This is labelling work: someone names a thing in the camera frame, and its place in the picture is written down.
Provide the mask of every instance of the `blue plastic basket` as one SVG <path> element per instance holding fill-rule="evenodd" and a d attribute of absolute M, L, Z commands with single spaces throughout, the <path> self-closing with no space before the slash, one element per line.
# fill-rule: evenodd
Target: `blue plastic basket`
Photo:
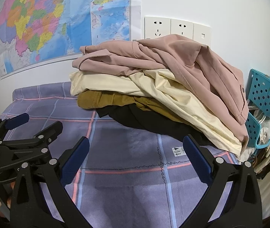
<path fill-rule="evenodd" d="M 251 100 L 264 114 L 270 117 L 270 77 L 251 69 L 250 78 L 252 79 L 250 92 L 248 95 Z"/>
<path fill-rule="evenodd" d="M 270 145 L 270 140 L 265 145 L 258 144 L 261 125 L 258 123 L 256 118 L 251 113 L 248 114 L 248 118 L 245 125 L 249 135 L 248 147 L 255 147 L 257 149 L 262 149 Z"/>

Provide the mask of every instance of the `map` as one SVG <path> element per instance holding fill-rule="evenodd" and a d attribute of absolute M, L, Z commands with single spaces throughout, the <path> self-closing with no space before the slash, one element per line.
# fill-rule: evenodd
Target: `map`
<path fill-rule="evenodd" d="M 0 0 L 0 76 L 129 40 L 130 0 Z"/>
<path fill-rule="evenodd" d="M 91 3 L 92 44 L 129 40 L 129 0 L 94 0 Z"/>

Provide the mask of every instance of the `electrical outlet panel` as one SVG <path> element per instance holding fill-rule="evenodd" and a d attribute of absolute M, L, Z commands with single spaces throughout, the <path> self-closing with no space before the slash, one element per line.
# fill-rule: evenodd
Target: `electrical outlet panel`
<path fill-rule="evenodd" d="M 157 39 L 170 34 L 171 20 L 169 18 L 145 17 L 144 38 Z"/>
<path fill-rule="evenodd" d="M 211 46 L 211 28 L 208 26 L 194 24 L 193 40 Z"/>
<path fill-rule="evenodd" d="M 178 34 L 193 39 L 193 27 L 193 22 L 171 19 L 171 34 Z"/>

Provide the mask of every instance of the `bed sheet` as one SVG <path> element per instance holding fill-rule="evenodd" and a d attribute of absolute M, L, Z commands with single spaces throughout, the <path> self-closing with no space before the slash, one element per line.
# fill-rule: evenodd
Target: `bed sheet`
<path fill-rule="evenodd" d="M 55 121 L 63 132 L 49 145 L 53 158 L 72 148 L 81 136 L 90 141 L 90 152 L 73 182 L 69 196 L 94 228 L 178 228 L 204 194 L 186 155 L 175 157 L 172 148 L 182 143 L 166 135 L 127 128 L 95 110 L 77 106 L 70 82 L 25 87 L 13 92 L 13 103 L 1 118 L 28 113 L 28 123 L 9 131 L 6 140 L 31 138 Z M 233 154 L 207 147 L 215 156 L 236 163 Z M 62 220 L 48 189 L 41 184 L 53 217 Z M 231 184 L 227 183 L 211 220 L 224 207 Z"/>

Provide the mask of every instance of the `blue gripper pad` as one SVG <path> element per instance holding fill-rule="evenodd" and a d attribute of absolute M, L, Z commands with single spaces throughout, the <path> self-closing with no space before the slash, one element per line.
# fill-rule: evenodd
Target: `blue gripper pad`
<path fill-rule="evenodd" d="M 208 160 L 205 158 L 205 156 L 202 154 L 202 151 L 207 150 L 209 154 L 211 153 L 206 148 L 198 148 L 199 145 L 197 145 L 197 143 L 194 142 L 193 140 L 194 139 L 192 139 L 188 135 L 184 137 L 183 147 L 184 147 L 185 153 L 188 156 L 201 182 L 209 185 L 213 181 L 212 166 L 210 165 Z"/>
<path fill-rule="evenodd" d="M 11 119 L 8 119 L 5 123 L 5 128 L 8 130 L 12 130 L 27 123 L 29 120 L 30 116 L 28 115 L 28 113 L 23 113 L 19 116 L 15 116 Z"/>
<path fill-rule="evenodd" d="M 63 163 L 61 167 L 60 182 L 63 186 L 70 184 L 83 161 L 85 160 L 90 149 L 90 142 L 88 138 L 82 137 L 77 144 L 72 148 L 64 151 L 60 156 L 59 162 Z"/>

